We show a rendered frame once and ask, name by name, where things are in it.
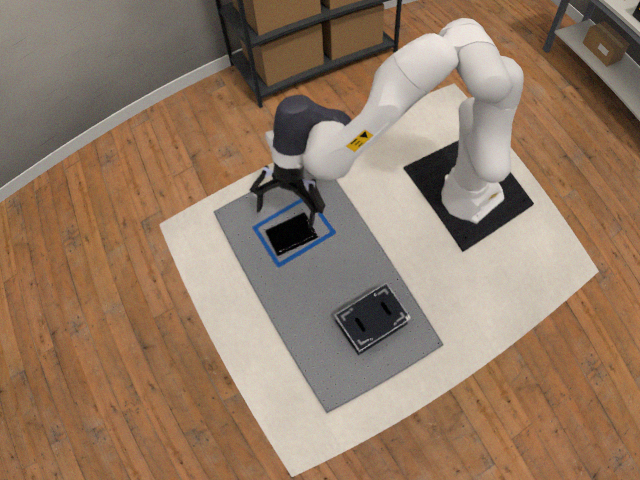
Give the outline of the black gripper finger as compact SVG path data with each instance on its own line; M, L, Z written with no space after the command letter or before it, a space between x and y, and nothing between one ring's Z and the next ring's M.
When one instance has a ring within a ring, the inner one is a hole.
M316 186L316 179L305 180L303 179L304 185L297 189L293 183L289 183L288 187L299 196L303 202L307 205L307 207L311 210L310 220L309 220L309 228L312 229L312 226L315 221L315 215L319 213L323 213L325 209L324 200ZM305 188L305 185L307 189ZM309 190L309 192L307 191Z
M282 186L284 183L282 181L275 182L272 179L269 182L259 186L262 183L262 181L265 178L271 176L272 173L273 173L273 170L270 170L268 166L265 166L261 172L261 175L255 180L255 182L252 184L251 188L249 189L249 192L254 193L254 197L257 198L257 213L260 213L263 207L263 194L271 189L275 189L279 186Z

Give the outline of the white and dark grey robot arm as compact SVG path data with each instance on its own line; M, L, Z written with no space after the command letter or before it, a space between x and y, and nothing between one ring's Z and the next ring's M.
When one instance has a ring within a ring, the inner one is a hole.
M273 162L286 169L304 164L319 180L345 177L361 154L456 68L473 97L458 108L458 157L452 179L451 172L445 176L442 203L450 214L477 224L504 200L498 182L511 172L511 126L523 90L521 67L494 45L467 18L413 40L377 69L354 120L307 96L286 97L276 108L273 130L265 133Z

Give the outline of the blue tape rectangle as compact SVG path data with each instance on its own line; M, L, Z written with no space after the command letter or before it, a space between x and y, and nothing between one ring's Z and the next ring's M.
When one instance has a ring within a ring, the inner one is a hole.
M314 241L313 243L309 244L308 246L304 247L303 249L299 250L298 252L294 253L293 255L289 256L288 258L284 259L283 261L279 262L278 259L276 258L276 256L274 255L274 253L272 252L271 248L269 247L269 245L267 244L267 242L263 238L262 234L258 230L258 228L260 226L264 225L265 223L271 221L272 219L276 218L277 216L281 215L282 213L284 213L284 212L288 211L289 209L293 208L294 206L300 204L301 202L303 202L303 200L299 199L299 200L295 201L294 203L288 205L287 207L283 208L282 210L280 210L280 211L276 212L275 214L271 215L270 217L266 218L265 220L261 221L260 223L256 224L255 226L253 226L253 230L255 231L256 235L258 236L258 238L260 239L261 243L263 244L263 246L265 247L265 249L267 250L267 252L269 253L270 257L272 258L272 260L274 261L274 263L276 264L276 266L278 268L283 266L284 264L288 263L289 261L293 260L294 258L298 257L299 255L303 254L304 252L308 251L309 249L313 248L314 246L318 245L319 243L323 242L324 240L328 239L329 237L333 236L334 234L336 234L335 230L330 225L330 223L327 221L325 216L322 213L319 213L318 214L319 217L324 222L324 224L327 226L327 228L329 229L330 232L328 234L324 235L323 237L319 238L318 240Z

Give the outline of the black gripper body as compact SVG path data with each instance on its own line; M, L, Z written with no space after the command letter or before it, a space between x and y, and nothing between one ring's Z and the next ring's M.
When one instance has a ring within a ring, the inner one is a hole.
M305 166L303 165L303 167L301 169L284 169L279 167L276 163L274 163L274 169L272 173L272 178L275 182L277 181L286 181L286 183L284 182L282 186L279 186L281 189L286 189L288 191L292 191L288 188L288 184L289 183L293 183L295 185L296 188L300 188L301 186L304 185L303 179L304 178L304 169ZM277 178L278 179L277 179ZM294 182L296 181L296 182Z

